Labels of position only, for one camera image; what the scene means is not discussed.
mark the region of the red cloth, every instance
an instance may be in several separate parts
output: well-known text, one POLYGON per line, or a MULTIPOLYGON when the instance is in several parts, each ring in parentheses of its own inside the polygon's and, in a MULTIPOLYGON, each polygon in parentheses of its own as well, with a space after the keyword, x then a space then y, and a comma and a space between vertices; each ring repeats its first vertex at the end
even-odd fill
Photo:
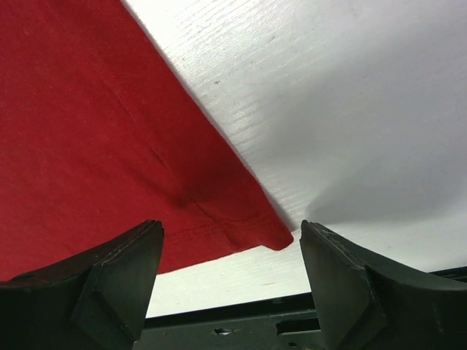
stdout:
POLYGON ((116 0, 0 1, 0 279, 166 229, 160 272, 291 241, 116 0))

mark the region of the white surface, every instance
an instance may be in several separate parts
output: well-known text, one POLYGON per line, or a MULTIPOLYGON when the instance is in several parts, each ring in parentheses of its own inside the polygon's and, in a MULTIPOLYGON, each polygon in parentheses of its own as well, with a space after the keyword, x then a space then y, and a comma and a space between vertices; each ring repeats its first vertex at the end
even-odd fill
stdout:
MULTIPOLYGON (((467 265, 465 1, 128 2, 292 230, 467 265)), ((148 316, 308 290, 297 244, 259 247, 158 276, 148 316)))

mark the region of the white table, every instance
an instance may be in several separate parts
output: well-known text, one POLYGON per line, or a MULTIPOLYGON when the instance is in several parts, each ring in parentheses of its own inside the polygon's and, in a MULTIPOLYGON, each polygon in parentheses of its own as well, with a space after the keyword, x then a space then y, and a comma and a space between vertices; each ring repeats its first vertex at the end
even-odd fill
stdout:
MULTIPOLYGON (((128 3, 296 238, 467 265, 467 2, 128 3)), ((296 240, 158 276, 147 316, 308 291, 296 240)))

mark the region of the red fabric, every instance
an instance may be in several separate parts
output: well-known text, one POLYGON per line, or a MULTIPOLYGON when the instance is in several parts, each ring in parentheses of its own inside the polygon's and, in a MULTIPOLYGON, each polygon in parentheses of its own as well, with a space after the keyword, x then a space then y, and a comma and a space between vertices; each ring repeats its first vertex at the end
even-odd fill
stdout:
POLYGON ((168 272, 292 237, 119 1, 0 1, 0 279, 153 218, 168 272))

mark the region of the red towel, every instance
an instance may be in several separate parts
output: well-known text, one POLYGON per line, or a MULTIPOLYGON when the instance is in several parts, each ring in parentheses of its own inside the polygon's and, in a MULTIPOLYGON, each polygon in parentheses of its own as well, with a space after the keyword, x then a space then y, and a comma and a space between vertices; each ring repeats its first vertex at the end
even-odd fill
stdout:
POLYGON ((0 279, 146 219, 160 272, 292 237, 117 0, 0 1, 0 279))

